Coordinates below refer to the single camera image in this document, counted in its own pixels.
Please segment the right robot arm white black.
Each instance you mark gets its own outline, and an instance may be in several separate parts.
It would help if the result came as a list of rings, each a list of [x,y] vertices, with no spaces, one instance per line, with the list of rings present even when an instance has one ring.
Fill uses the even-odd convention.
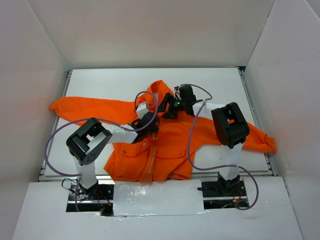
[[[218,170],[217,189],[223,196],[230,195],[240,182],[240,153],[250,128],[239,106],[235,102],[229,104],[216,104],[210,102],[213,96],[204,88],[194,84],[181,84],[175,87],[175,93],[167,92],[158,106],[159,112],[164,112],[163,117],[176,119],[178,113],[184,111],[194,117],[188,139],[187,158],[191,166],[199,171]],[[211,120],[220,144],[228,147],[222,164],[209,168],[200,168],[191,160],[191,139],[197,119]]]

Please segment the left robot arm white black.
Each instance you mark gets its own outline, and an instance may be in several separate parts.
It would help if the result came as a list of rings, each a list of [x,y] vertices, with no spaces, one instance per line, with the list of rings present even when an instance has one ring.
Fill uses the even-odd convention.
[[[66,146],[72,155],[76,169],[80,193],[86,199],[98,197],[99,184],[95,173],[95,160],[108,144],[136,144],[159,130],[159,117],[146,112],[142,117],[126,125],[100,122],[92,117],[81,125],[67,140]]]

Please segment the orange zip-up jacket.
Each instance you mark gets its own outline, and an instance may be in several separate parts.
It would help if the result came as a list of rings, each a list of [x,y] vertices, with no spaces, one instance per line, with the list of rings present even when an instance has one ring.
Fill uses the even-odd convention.
[[[107,119],[118,124],[129,124],[138,118],[133,101],[61,97],[49,109],[66,121],[84,118]],[[103,169],[114,181],[162,182],[168,178],[188,180],[192,166],[187,155],[187,142],[194,117],[184,112],[177,119],[161,118],[159,130],[143,141],[127,144],[114,143],[113,152]],[[203,145],[219,145],[211,120],[198,118],[191,137],[190,158]]]

